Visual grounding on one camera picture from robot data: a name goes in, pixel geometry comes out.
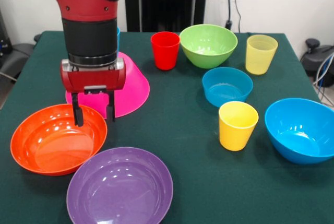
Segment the cup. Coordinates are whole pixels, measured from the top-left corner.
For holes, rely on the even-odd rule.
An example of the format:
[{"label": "cup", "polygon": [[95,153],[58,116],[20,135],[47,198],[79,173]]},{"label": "cup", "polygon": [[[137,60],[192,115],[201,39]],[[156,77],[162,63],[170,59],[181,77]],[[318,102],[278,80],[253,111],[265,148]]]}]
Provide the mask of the cup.
[{"label": "cup", "polygon": [[171,70],[176,65],[180,38],[174,32],[158,32],[151,37],[154,62],[160,70]]},{"label": "cup", "polygon": [[120,51],[120,36],[121,36],[121,30],[119,27],[117,27],[117,56],[118,52]]},{"label": "cup", "polygon": [[241,101],[230,101],[219,109],[220,144],[230,151],[243,149],[259,120],[257,111]]},{"label": "cup", "polygon": [[263,34],[250,36],[247,39],[247,71],[257,75],[266,73],[277,47],[277,41],[270,36]]}]

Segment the purple bowl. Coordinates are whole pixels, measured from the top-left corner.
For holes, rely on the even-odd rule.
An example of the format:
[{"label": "purple bowl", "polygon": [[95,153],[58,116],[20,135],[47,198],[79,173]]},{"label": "purple bowl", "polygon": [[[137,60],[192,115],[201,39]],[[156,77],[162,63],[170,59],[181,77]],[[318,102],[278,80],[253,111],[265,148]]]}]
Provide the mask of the purple bowl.
[{"label": "purple bowl", "polygon": [[103,151],[74,174],[67,211],[74,224],[158,224],[173,197],[173,181],[155,155],[133,147]]}]

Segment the blue object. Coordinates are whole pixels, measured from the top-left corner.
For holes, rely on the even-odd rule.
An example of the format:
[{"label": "blue object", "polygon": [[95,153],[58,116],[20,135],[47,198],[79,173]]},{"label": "blue object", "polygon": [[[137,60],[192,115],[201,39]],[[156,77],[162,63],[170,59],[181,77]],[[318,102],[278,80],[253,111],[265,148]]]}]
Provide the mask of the blue object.
[{"label": "blue object", "polygon": [[231,67],[207,71],[202,84],[205,97],[217,107],[229,101],[245,101],[253,89],[252,79],[243,71]]},{"label": "blue object", "polygon": [[276,150],[297,164],[334,157],[334,111],[307,99],[276,101],[266,111],[266,127]]},{"label": "blue object", "polygon": [[[324,66],[323,66],[323,72],[320,75],[322,75],[324,73],[324,71],[326,70],[329,61],[330,61],[330,59],[328,59],[326,61],[326,63],[324,64]],[[323,81],[324,81],[324,78],[322,78],[321,81],[320,81],[320,86],[319,86],[318,94],[320,93],[321,87],[323,86]]]},{"label": "blue object", "polygon": [[120,50],[120,36],[121,36],[121,30],[119,27],[117,27],[117,56]]}]

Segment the bowl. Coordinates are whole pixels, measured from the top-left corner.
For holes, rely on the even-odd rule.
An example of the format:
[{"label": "bowl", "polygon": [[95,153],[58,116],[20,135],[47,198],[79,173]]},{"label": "bowl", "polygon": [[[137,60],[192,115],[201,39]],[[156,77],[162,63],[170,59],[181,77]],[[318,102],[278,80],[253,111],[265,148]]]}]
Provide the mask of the bowl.
[{"label": "bowl", "polygon": [[[122,90],[115,91],[115,116],[122,117],[139,109],[150,94],[150,84],[132,59],[119,52],[118,57],[123,58],[126,66],[126,79]],[[65,92],[67,103],[72,103],[70,92]],[[106,93],[78,94],[80,105],[86,105],[98,111],[106,118],[106,107],[109,104],[109,95]]]},{"label": "bowl", "polygon": [[78,169],[66,201],[74,224],[159,224],[172,197],[172,177],[157,156],[119,147],[97,154]]},{"label": "bowl", "polygon": [[237,37],[229,29],[208,24],[184,29],[180,40],[187,58],[195,66],[205,69],[226,61],[238,44]]},{"label": "bowl", "polygon": [[202,84],[205,97],[216,107],[229,101],[244,102],[253,89],[252,79],[243,71],[231,67],[207,71]]},{"label": "bowl", "polygon": [[318,102],[276,101],[267,109],[265,122],[276,150],[293,163],[319,163],[334,156],[334,111]]},{"label": "bowl", "polygon": [[103,117],[92,108],[81,108],[82,127],[74,125],[69,104],[44,108],[26,118],[11,138],[14,160],[21,167],[44,175],[76,171],[100,150],[107,134]]}]

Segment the bowl rim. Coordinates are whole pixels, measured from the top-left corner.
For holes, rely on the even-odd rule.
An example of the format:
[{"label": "bowl rim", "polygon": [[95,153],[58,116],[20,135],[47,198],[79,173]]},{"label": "bowl rim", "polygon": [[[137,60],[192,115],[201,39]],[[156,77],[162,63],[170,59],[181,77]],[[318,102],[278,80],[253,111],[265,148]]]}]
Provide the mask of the bowl rim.
[{"label": "bowl rim", "polygon": [[[149,152],[149,151],[147,151],[145,149],[142,149],[142,148],[128,147],[128,146],[109,148],[107,150],[104,150],[104,151],[98,153],[97,155],[94,155],[94,156],[90,157],[88,160],[95,159],[96,156],[100,156],[100,155],[103,155],[104,153],[110,152],[111,150],[117,150],[117,149],[139,150],[139,151],[148,153],[148,154],[152,155],[153,157],[155,157],[157,160],[159,160],[161,162],[161,164],[163,165],[163,167],[166,169],[168,177],[169,177],[169,181],[171,182],[171,198],[169,200],[168,207],[166,208],[165,213],[161,216],[161,219],[158,222],[158,223],[160,223],[163,220],[163,218],[166,216],[166,214],[168,213],[168,211],[170,210],[170,207],[171,207],[172,201],[173,201],[173,196],[174,196],[174,182],[173,182],[173,177],[172,177],[171,172],[169,171],[167,165],[157,155],[155,155],[152,152]],[[74,223],[74,221],[72,220],[72,216],[69,214],[69,207],[68,207],[69,190],[70,190],[71,184],[73,184],[73,178],[75,178],[75,175],[77,173],[79,173],[82,169],[85,168],[86,164],[87,164],[87,161],[82,166],[80,166],[79,169],[74,173],[74,175],[72,176],[71,181],[69,182],[68,187],[67,187],[67,192],[66,192],[66,209],[67,209],[68,215],[69,215],[69,217],[70,217],[70,219],[71,219],[71,221],[73,223]]]},{"label": "bowl rim", "polygon": [[46,109],[49,109],[49,108],[56,108],[56,107],[63,106],[63,105],[66,105],[67,107],[68,107],[68,106],[72,107],[71,104],[56,104],[56,105],[51,105],[51,106],[49,106],[49,107],[42,108],[42,109],[40,109],[40,110],[38,110],[38,111],[36,111],[36,112],[30,114],[27,118],[25,118],[24,121],[22,121],[22,122],[16,127],[16,129],[15,129],[15,131],[14,131],[14,133],[13,133],[13,135],[11,136],[11,139],[10,139],[10,154],[11,154],[11,156],[13,157],[13,159],[16,161],[16,163],[17,163],[18,165],[20,165],[22,168],[27,169],[27,170],[30,171],[30,172],[37,173],[37,174],[41,174],[41,175],[58,175],[58,174],[60,174],[60,175],[66,175],[66,174],[64,174],[65,172],[69,171],[69,173],[72,173],[72,172],[73,172],[73,169],[76,169],[77,167],[81,167],[82,164],[84,164],[87,160],[89,160],[91,157],[93,157],[94,155],[96,155],[96,154],[99,152],[99,150],[102,148],[102,146],[104,145],[105,140],[106,140],[106,136],[107,136],[107,134],[108,134],[108,126],[107,126],[107,124],[106,124],[105,119],[104,119],[103,116],[102,116],[98,111],[96,111],[95,109],[90,108],[90,107],[85,106],[85,105],[80,105],[80,106],[83,107],[83,108],[88,108],[89,110],[92,110],[92,111],[94,111],[95,113],[97,113],[97,114],[101,117],[101,119],[103,120],[103,122],[104,122],[104,126],[105,126],[105,130],[106,130],[106,131],[105,131],[105,135],[104,135],[104,137],[103,137],[103,142],[101,143],[100,147],[98,147],[97,150],[96,150],[95,152],[92,152],[92,154],[91,154],[90,157],[88,157],[84,162],[82,162],[82,163],[80,163],[80,164],[77,164],[77,165],[72,166],[72,167],[67,168],[67,169],[57,170],[57,171],[53,171],[53,172],[45,172],[45,171],[38,171],[38,170],[35,170],[35,169],[31,169],[30,167],[27,167],[27,166],[23,165],[21,162],[19,162],[19,160],[18,160],[18,159],[16,158],[16,156],[13,154],[13,139],[14,139],[14,136],[15,136],[16,132],[19,130],[19,127],[20,127],[22,124],[24,124],[29,118],[33,117],[33,116],[36,115],[37,113],[40,113],[40,112],[42,112],[42,111],[44,111],[44,110],[46,110]]},{"label": "bowl rim", "polygon": [[249,89],[248,92],[246,92],[246,93],[244,93],[244,94],[242,95],[242,97],[243,97],[243,96],[248,96],[248,95],[251,93],[251,91],[253,91],[254,83],[253,83],[252,78],[251,78],[248,74],[246,74],[244,71],[241,71],[241,70],[239,70],[239,69],[237,69],[237,68],[234,68],[234,67],[227,67],[227,66],[215,67],[215,68],[212,68],[212,69],[210,69],[210,70],[208,70],[208,71],[205,72],[205,74],[204,74],[203,77],[202,77],[202,86],[203,86],[204,90],[207,90],[206,86],[204,85],[204,79],[205,79],[206,77],[208,77],[208,75],[210,75],[210,72],[214,72],[214,70],[218,70],[218,69],[220,69],[220,70],[228,70],[228,69],[229,69],[229,70],[235,70],[235,71],[237,71],[238,73],[240,73],[240,74],[242,74],[242,75],[245,75],[245,77],[246,77],[248,80],[251,81],[250,83],[252,84],[252,86],[250,87],[250,89]]},{"label": "bowl rim", "polygon": [[[218,53],[218,54],[210,54],[210,55],[207,55],[207,54],[201,54],[201,53],[197,53],[197,52],[194,52],[192,50],[190,50],[189,48],[187,48],[183,43],[182,43],[182,33],[184,33],[186,30],[188,30],[189,28],[193,28],[193,27],[204,27],[204,26],[210,26],[210,27],[218,27],[218,28],[222,28],[223,30],[225,31],[228,31],[232,34],[232,36],[234,36],[235,38],[235,45],[232,49],[226,51],[226,52],[222,52],[222,53]],[[187,27],[185,29],[182,30],[182,32],[180,33],[180,44],[183,48],[185,48],[186,50],[190,51],[191,53],[195,53],[195,54],[199,54],[201,56],[207,56],[207,57],[215,57],[215,56],[220,56],[220,55],[223,55],[223,54],[228,54],[232,51],[234,51],[234,49],[236,48],[236,46],[238,45],[238,38],[237,36],[234,34],[234,32],[232,32],[231,30],[225,28],[225,27],[221,27],[221,26],[218,26],[218,25],[213,25],[213,24],[197,24],[197,25],[193,25],[193,26],[190,26],[190,27]]]},{"label": "bowl rim", "polygon": [[305,99],[305,98],[298,98],[298,97],[283,98],[283,99],[280,99],[280,100],[275,101],[274,103],[272,103],[272,104],[266,109],[266,113],[265,113],[265,125],[266,125],[266,129],[267,129],[267,131],[269,132],[269,134],[272,135],[273,138],[275,139],[275,141],[277,141],[280,145],[282,145],[283,147],[287,148],[288,150],[293,151],[293,152],[295,152],[295,153],[297,153],[297,154],[299,154],[299,155],[304,155],[304,156],[313,157],[313,158],[330,158],[330,157],[334,157],[334,154],[331,154],[331,155],[309,155],[309,154],[305,154],[305,153],[303,153],[303,152],[299,152],[299,151],[297,151],[297,150],[294,150],[294,149],[288,147],[287,145],[284,145],[281,141],[279,141],[278,139],[276,139],[276,138],[274,137],[273,132],[272,132],[271,129],[269,129],[269,127],[268,127],[268,123],[267,123],[267,115],[268,115],[268,112],[269,112],[269,110],[271,109],[271,107],[272,107],[273,105],[275,105],[275,104],[277,104],[277,103],[280,103],[280,102],[282,102],[282,101],[286,101],[286,100],[296,100],[296,101],[303,100],[303,101],[307,101],[307,102],[310,102],[310,103],[312,103],[312,104],[316,104],[316,105],[319,105],[319,106],[321,106],[321,107],[324,107],[325,110],[328,110],[329,112],[334,113],[334,111],[333,111],[332,109],[330,109],[330,108],[328,108],[327,106],[325,106],[325,105],[323,105],[323,104],[321,104],[321,103],[319,103],[319,102],[317,102],[317,101],[314,101],[314,100]]}]

